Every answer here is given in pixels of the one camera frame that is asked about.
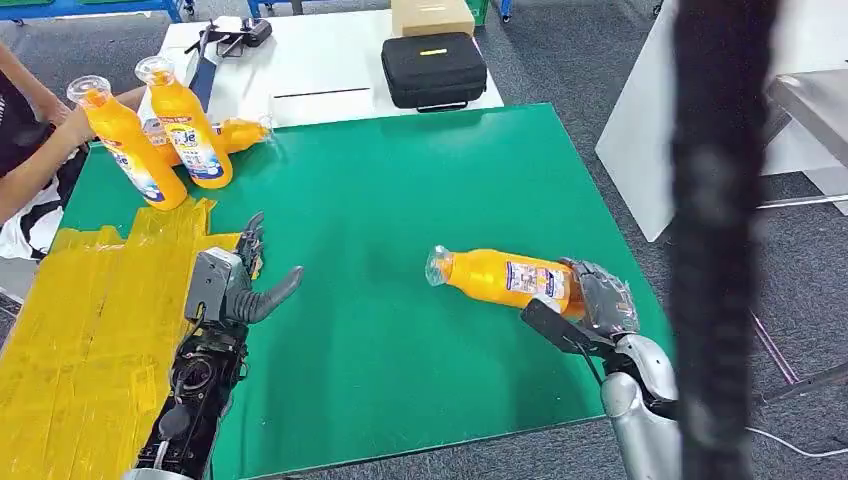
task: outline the floor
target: floor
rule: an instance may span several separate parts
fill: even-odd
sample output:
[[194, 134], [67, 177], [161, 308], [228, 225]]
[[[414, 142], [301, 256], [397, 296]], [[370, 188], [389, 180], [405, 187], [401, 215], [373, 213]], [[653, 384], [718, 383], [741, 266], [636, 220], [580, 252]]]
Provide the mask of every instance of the floor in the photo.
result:
[[[477, 39], [507, 104], [551, 102], [591, 172], [619, 228], [663, 305], [668, 305], [667, 242], [647, 243], [594, 154], [594, 144], [651, 26], [648, 0], [517, 0], [502, 24], [490, 9]], [[308, 2], [324, 13], [385, 8], [381, 0]], [[197, 19], [245, 15], [246, 2], [198, 0]], [[286, 5], [275, 8], [289, 15]], [[99, 73], [115, 90], [137, 85], [136, 61], [158, 50], [169, 21], [162, 14], [107, 19], [0, 24], [0, 39], [60, 93], [77, 76]], [[774, 198], [813, 194], [800, 175], [767, 180]], [[800, 376], [848, 360], [845, 272], [848, 218], [829, 205], [770, 211], [759, 224], [761, 294], [757, 312]], [[0, 264], [0, 285], [14, 273]], [[755, 391], [783, 380], [758, 349], [751, 358]], [[753, 424], [805, 448], [848, 442], [848, 388], [827, 387], [806, 397], [758, 409]], [[848, 455], [807, 459], [774, 442], [752, 440], [755, 478], [848, 478]], [[607, 422], [555, 428], [417, 455], [315, 472], [331, 479], [620, 479], [624, 470]]]

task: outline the green mat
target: green mat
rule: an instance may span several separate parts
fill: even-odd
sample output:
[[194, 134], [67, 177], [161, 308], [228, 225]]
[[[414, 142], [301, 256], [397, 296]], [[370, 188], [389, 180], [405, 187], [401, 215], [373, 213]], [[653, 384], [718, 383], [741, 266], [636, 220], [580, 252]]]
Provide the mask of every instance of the green mat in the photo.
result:
[[[278, 130], [234, 158], [212, 230], [265, 211], [268, 288], [303, 284], [251, 328], [250, 373], [215, 449], [216, 480], [394, 455], [602, 414], [598, 385], [514, 308], [430, 287], [433, 245], [595, 261], [630, 282], [643, 333], [667, 321], [550, 105]], [[96, 149], [64, 226], [126, 234], [138, 195]]]
[[0, 0], [0, 8], [3, 7], [25, 7], [27, 5], [47, 5], [53, 0]]

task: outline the detergent bottle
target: detergent bottle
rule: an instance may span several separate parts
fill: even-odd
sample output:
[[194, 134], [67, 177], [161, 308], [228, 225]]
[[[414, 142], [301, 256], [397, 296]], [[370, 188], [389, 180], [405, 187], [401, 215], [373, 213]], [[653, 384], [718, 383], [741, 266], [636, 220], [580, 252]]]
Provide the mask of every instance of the detergent bottle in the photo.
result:
[[174, 76], [165, 57], [138, 62], [135, 73], [150, 86], [153, 112], [162, 122], [189, 175], [203, 188], [221, 188], [233, 179], [233, 165], [203, 112], [200, 100]]
[[148, 118], [142, 125], [141, 129], [144, 130], [144, 133], [147, 135], [150, 143], [156, 147], [156, 150], [159, 151], [159, 155], [165, 159], [165, 162], [168, 165], [176, 167], [177, 165], [183, 164], [182, 160], [180, 160], [180, 156], [177, 155], [177, 151], [174, 150], [174, 146], [171, 145], [171, 141], [168, 140], [168, 134], [165, 133], [165, 129], [162, 127], [162, 122], [160, 122], [158, 118]]
[[170, 210], [185, 200], [185, 185], [150, 143], [135, 112], [112, 96], [108, 80], [80, 77], [68, 85], [67, 94], [83, 108], [92, 131], [147, 203]]
[[490, 249], [451, 252], [437, 245], [427, 259], [425, 275], [434, 287], [447, 283], [484, 302], [524, 308], [533, 295], [543, 294], [563, 315], [583, 315], [573, 271], [561, 263]]
[[259, 122], [231, 118], [220, 125], [215, 125], [215, 132], [227, 153], [241, 152], [261, 142], [268, 136], [270, 130]]

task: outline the robotic arm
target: robotic arm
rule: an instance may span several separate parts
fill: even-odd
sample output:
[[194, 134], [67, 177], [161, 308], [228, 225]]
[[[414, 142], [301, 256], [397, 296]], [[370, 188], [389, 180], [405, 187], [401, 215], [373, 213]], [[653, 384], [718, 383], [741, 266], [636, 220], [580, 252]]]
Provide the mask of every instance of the robotic arm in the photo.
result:
[[271, 290], [253, 291], [262, 266], [262, 219], [259, 213], [250, 220], [235, 252], [215, 247], [197, 255], [185, 305], [194, 327], [177, 347], [171, 392], [136, 468], [122, 480], [200, 480], [211, 468], [218, 422], [247, 376], [248, 326], [294, 293], [303, 276], [303, 267], [295, 267]]
[[[537, 297], [521, 312], [522, 320], [562, 352], [586, 359], [600, 384], [628, 476], [679, 479], [678, 395], [671, 362], [659, 345], [639, 335], [627, 285], [597, 265], [564, 262], [577, 273], [586, 315], [572, 323], [556, 303]], [[602, 360], [603, 380], [591, 357]]]

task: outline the black case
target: black case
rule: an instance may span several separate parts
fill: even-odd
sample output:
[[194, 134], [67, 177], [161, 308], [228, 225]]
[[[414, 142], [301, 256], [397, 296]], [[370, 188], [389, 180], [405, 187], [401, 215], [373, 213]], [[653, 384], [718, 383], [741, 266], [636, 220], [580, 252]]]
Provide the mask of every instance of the black case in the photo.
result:
[[463, 108], [486, 91], [486, 63], [465, 33], [392, 38], [381, 57], [398, 108]]

